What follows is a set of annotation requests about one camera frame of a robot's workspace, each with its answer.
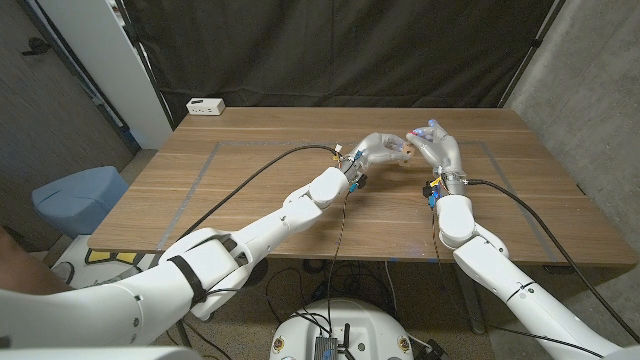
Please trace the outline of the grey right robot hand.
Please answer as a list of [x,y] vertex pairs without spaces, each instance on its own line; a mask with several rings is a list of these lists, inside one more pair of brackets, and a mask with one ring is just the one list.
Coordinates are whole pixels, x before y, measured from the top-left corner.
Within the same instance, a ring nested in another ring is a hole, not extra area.
[[435,119],[429,120],[425,127],[408,132],[406,139],[416,147],[434,170],[440,168],[446,174],[466,176],[456,139]]

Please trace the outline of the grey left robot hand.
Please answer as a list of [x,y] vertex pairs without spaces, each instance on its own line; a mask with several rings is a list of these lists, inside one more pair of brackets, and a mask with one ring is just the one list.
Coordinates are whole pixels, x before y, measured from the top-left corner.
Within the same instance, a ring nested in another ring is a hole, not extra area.
[[403,150],[406,145],[407,142],[394,134],[371,133],[348,154],[348,159],[355,161],[348,169],[364,173],[372,164],[407,162],[411,154]]

